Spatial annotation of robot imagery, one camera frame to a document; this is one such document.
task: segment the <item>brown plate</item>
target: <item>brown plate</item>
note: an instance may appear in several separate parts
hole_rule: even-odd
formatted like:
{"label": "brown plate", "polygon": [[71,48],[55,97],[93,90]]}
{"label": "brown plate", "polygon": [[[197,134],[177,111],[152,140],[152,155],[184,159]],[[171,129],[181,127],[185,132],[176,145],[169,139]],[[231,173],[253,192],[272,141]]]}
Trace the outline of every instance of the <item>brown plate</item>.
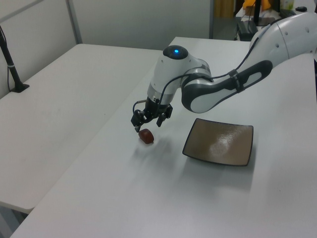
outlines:
{"label": "brown plate", "polygon": [[183,154],[212,163],[246,166],[253,142],[253,126],[197,118],[187,137]]}

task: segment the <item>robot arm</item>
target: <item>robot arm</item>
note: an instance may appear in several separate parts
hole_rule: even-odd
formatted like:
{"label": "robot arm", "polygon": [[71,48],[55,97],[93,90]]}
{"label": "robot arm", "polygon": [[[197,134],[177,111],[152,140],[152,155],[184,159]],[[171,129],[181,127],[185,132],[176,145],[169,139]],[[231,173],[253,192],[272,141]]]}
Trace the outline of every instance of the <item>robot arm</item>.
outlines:
{"label": "robot arm", "polygon": [[208,64],[185,48],[167,47],[157,61],[148,98],[143,101],[145,109],[133,110],[131,122],[136,131],[155,118],[160,126],[171,116],[170,102],[178,88],[185,108],[204,113],[261,81],[280,63],[300,54],[316,53],[317,14],[303,13],[269,25],[253,37],[250,46],[240,66],[219,77],[212,77]]}

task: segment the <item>table surface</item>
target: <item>table surface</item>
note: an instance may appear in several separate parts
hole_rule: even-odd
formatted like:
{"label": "table surface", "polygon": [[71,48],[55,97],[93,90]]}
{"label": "table surface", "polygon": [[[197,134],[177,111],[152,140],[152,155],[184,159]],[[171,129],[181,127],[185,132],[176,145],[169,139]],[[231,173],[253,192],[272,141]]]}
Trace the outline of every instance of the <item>table surface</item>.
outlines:
{"label": "table surface", "polygon": [[0,205],[29,213],[161,51],[77,45],[0,100]]}
{"label": "table surface", "polygon": [[[214,76],[236,67],[246,42],[175,38]],[[312,55],[204,114],[183,108],[155,122],[145,145],[130,122],[153,68],[12,238],[314,237],[317,226],[317,108]],[[254,126],[246,167],[182,155],[195,118]]]}

